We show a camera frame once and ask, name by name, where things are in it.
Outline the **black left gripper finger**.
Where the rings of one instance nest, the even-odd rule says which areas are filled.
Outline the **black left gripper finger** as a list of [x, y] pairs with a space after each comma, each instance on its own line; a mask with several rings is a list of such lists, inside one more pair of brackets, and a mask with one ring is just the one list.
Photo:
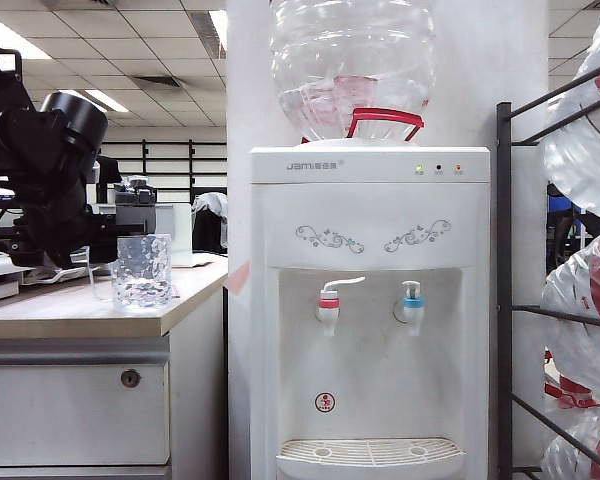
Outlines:
[[86, 262], [86, 246], [60, 245], [54, 247], [54, 264], [59, 268], [74, 268]]
[[117, 258], [116, 217], [114, 214], [93, 214], [87, 241], [91, 263], [110, 263]]

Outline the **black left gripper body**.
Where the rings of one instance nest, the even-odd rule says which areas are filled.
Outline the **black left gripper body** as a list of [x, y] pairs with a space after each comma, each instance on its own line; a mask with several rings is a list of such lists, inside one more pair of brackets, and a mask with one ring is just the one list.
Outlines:
[[61, 218], [49, 205], [22, 204], [21, 209], [24, 215], [18, 220], [18, 226], [24, 236], [17, 241], [19, 250], [11, 252], [16, 266], [54, 264], [55, 246], [87, 245], [89, 223], [94, 213], [86, 204], [67, 218]]

